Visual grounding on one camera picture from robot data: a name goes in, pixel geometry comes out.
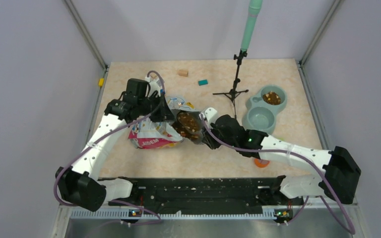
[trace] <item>orange object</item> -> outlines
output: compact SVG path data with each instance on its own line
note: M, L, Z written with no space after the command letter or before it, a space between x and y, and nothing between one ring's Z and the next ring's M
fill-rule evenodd
M178 71L178 75L183 76L183 77L187 77L188 73L189 72L186 69L181 69Z
M259 168L265 168L266 166L269 165L269 160L260 160L255 158L254 162L255 162L255 165L258 166Z

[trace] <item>wooden block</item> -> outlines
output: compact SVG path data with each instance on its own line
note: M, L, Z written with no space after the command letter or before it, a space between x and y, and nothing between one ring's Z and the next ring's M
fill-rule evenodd
M188 71L186 69L181 69L178 71L178 75L187 77L188 76Z

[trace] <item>gray wall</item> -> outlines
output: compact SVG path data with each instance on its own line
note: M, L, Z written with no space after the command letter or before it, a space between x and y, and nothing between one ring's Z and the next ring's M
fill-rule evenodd
M106 62L231 59L250 0L73 0ZM301 58L333 0L265 0L249 58Z
M381 1L345 1L307 74L332 143L362 169L358 200L381 237Z
M101 73L61 0L0 0L0 238L50 235Z

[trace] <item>cable tie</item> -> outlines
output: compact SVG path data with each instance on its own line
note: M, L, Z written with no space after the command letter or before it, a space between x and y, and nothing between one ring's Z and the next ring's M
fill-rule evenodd
M99 145L99 144L95 144L94 142L89 141L89 142L87 143L87 146L88 146L88 147L91 147L91 148L93 148L93 149L97 149L98 151L102 152L106 157L109 156L109 152L108 152L107 150L105 150L105 149L103 148L103 146L101 146L101 145Z
M286 153L287 162L288 162L288 165L290 165L290 166L293 166L292 160L290 159L290 155L291 155L291 152L293 151L293 149L294 149L294 144L289 144L287 146L287 153Z

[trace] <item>yellow block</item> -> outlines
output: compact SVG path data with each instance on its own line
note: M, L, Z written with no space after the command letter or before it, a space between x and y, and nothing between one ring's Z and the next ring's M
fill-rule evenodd
M99 86L103 87L103 84L104 84L104 78L100 78L100 80L99 80Z

